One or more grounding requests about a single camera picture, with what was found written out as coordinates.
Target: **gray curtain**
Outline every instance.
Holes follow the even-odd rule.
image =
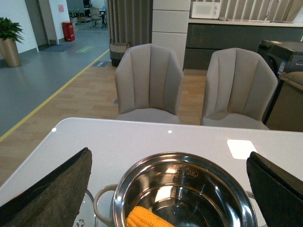
[[[269,10],[268,20],[292,21],[302,6],[303,0],[221,0],[220,16],[228,19],[264,20]]]
[[[151,0],[107,0],[109,39],[131,46],[152,42]]]
[[[302,0],[292,0],[289,4],[284,20],[293,21],[303,7]]]

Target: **corn on the cob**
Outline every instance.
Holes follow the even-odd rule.
[[[174,227],[148,209],[136,206],[126,219],[127,227]]]

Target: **gold planter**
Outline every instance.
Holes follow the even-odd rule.
[[[0,38],[0,52],[8,67],[18,67],[21,65],[15,40],[3,40],[2,38]]]

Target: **kitchen counter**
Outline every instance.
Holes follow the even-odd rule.
[[[241,26],[270,26],[270,27],[303,27],[303,23],[293,23],[291,21],[262,21],[262,20],[243,20],[229,19],[220,21],[218,19],[189,19],[190,24],[212,24],[212,25],[241,25]]]
[[[302,42],[303,23],[189,19],[184,68],[207,70],[213,52],[241,48],[257,52],[263,40]]]

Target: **door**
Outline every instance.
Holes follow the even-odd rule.
[[[25,0],[25,3],[27,6],[30,21],[32,23],[37,46],[43,46],[47,44],[47,35],[45,32],[37,0]]]

